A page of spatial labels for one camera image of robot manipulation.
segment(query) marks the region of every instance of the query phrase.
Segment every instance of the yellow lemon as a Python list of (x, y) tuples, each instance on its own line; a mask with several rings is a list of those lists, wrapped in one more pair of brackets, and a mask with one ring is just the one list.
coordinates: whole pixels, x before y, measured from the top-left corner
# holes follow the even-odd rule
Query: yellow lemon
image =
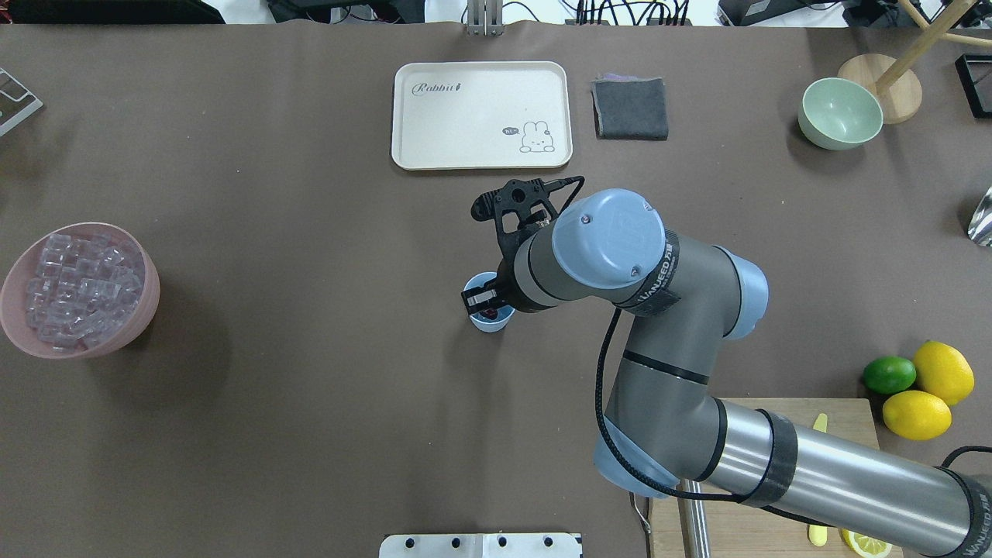
[(943, 399), (949, 406), (957, 404), (975, 387), (975, 374), (960, 351), (936, 341), (924, 343), (913, 357), (917, 368), (917, 386)]
[(950, 408), (936, 395), (911, 389), (886, 400), (882, 419), (903, 438), (929, 440), (950, 428)]
[(840, 529), (840, 536), (844, 537), (844, 542), (850, 546), (858, 556), (865, 558), (885, 558), (892, 552), (892, 545), (884, 540), (871, 538), (854, 531)]

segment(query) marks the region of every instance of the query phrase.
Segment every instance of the lemon slice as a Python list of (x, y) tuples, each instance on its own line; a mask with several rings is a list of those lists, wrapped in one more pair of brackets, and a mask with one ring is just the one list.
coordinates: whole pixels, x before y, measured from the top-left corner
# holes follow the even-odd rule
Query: lemon slice
[(871, 538), (868, 535), (862, 535), (861, 533), (855, 533), (847, 529), (840, 529), (840, 536), (844, 537), (844, 542), (854, 552), (857, 552), (858, 556), (864, 556), (865, 558), (885, 558), (892, 552), (891, 544), (877, 538)]

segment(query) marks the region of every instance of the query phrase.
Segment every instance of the white floor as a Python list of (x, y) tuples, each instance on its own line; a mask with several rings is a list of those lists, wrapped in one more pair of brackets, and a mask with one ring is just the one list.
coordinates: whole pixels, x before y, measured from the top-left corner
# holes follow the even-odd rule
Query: white floor
[[(265, 0), (203, 0), (207, 4), (216, 8), (224, 21), (227, 23), (275, 23), (272, 13)], [(719, 20), (716, 18), (717, 0), (691, 0), (688, 4), (688, 18), (693, 25), (718, 26)], [(564, 20), (574, 17), (574, 10), (566, 7), (566, 4), (574, 6), (577, 0), (524, 0), (522, 3), (534, 11), (534, 15), (539, 20), (546, 23), (564, 23)], [(621, 25), (630, 25), (629, 12), (620, 2), (617, 4), (617, 20)], [(924, 0), (924, 9), (928, 14), (933, 14), (940, 5), (939, 0)], [(459, 21), (465, 10), (466, 0), (426, 0), (425, 15), (429, 22), (434, 21)], [(635, 5), (634, 15), (640, 17), (647, 6)], [(795, 12), (781, 15), (763, 21), (756, 26), (760, 27), (847, 27), (842, 17), (843, 8), (840, 4), (835, 4), (825, 10), (817, 11), (810, 8), (803, 8)], [(520, 5), (512, 4), (503, 10), (503, 19), (506, 23), (513, 23), (519, 20), (534, 19), (526, 9)]]

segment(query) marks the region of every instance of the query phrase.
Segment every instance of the green bowl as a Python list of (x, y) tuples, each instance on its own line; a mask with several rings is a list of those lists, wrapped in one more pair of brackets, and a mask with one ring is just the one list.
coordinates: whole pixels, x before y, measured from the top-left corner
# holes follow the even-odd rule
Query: green bowl
[(851, 149), (881, 131), (882, 105), (868, 89), (850, 79), (825, 77), (803, 93), (800, 129), (823, 149)]

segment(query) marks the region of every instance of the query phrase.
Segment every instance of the gray cloth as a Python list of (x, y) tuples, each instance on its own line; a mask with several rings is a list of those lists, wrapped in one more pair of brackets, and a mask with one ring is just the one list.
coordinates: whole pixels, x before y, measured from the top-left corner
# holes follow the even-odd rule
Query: gray cloth
[(660, 77), (610, 76), (592, 83), (596, 135), (606, 139), (669, 138), (665, 84)]

